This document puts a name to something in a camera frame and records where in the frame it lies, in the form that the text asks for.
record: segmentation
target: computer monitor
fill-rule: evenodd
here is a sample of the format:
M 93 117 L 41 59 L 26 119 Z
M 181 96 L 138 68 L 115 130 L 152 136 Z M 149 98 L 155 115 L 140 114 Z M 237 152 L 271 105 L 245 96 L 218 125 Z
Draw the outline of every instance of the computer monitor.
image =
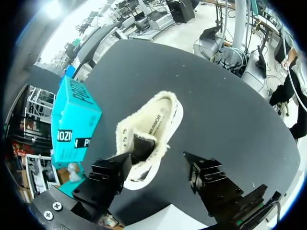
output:
M 259 61 L 256 62 L 256 66 L 261 70 L 263 78 L 267 78 L 267 64 L 265 62 L 260 46 L 258 46 L 258 52 L 259 52 Z
M 214 39 L 215 34 L 221 29 L 221 27 L 222 25 L 215 26 L 209 29 L 205 29 L 200 36 L 200 40 L 204 40 L 206 38 Z

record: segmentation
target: desk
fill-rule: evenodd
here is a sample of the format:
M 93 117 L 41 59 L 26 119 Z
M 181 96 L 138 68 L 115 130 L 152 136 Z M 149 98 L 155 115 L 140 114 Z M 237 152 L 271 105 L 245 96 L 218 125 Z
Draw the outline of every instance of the desk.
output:
M 279 35 L 278 29 L 276 28 L 276 26 L 272 22 L 270 22 L 269 20 L 267 20 L 266 18 L 264 18 L 261 15 L 255 15 L 253 17 L 254 17 L 254 19 L 256 19 L 256 21 L 258 21 L 258 22 L 261 21 L 261 25 L 268 27 L 270 30 L 274 31 L 277 35 Z
M 265 201 L 275 191 L 285 194 L 297 172 L 295 141 L 272 107 L 237 76 L 194 54 L 120 40 L 102 56 L 85 85 L 103 111 L 82 163 L 86 173 L 97 158 L 116 153 L 117 123 L 157 92 L 174 92 L 184 108 L 153 181 L 115 197 L 109 211 L 125 225 L 169 204 L 206 225 L 215 223 L 190 188 L 183 151 L 217 159 L 244 196 L 267 185 Z

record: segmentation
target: shoe insole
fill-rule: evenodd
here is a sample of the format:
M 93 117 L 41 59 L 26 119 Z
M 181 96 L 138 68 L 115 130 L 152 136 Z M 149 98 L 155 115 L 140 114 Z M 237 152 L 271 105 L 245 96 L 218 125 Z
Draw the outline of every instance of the shoe insole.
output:
M 172 101 L 167 98 L 153 103 L 148 110 L 140 115 L 136 128 L 142 133 L 153 135 L 158 140 L 162 136 L 172 110 Z

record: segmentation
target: metal pole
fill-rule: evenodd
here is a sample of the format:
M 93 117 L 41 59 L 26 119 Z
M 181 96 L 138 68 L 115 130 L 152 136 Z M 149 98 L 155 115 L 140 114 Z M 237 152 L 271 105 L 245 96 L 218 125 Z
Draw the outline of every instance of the metal pole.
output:
M 236 0 L 236 26 L 232 47 L 241 49 L 245 30 L 246 0 Z

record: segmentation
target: white surface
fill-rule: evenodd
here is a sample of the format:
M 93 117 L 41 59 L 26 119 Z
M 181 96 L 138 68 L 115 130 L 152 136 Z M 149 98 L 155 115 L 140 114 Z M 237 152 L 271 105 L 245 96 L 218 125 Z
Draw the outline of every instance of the white surface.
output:
M 262 21 L 262 23 L 266 24 L 268 27 L 270 27 L 272 30 L 274 30 L 277 34 L 279 34 L 278 29 L 266 18 L 262 17 L 261 15 L 255 15 L 254 18 L 256 18 L 259 21 Z
M 198 222 L 170 204 L 152 216 L 126 226 L 124 230 L 196 230 L 206 227 L 206 225 Z

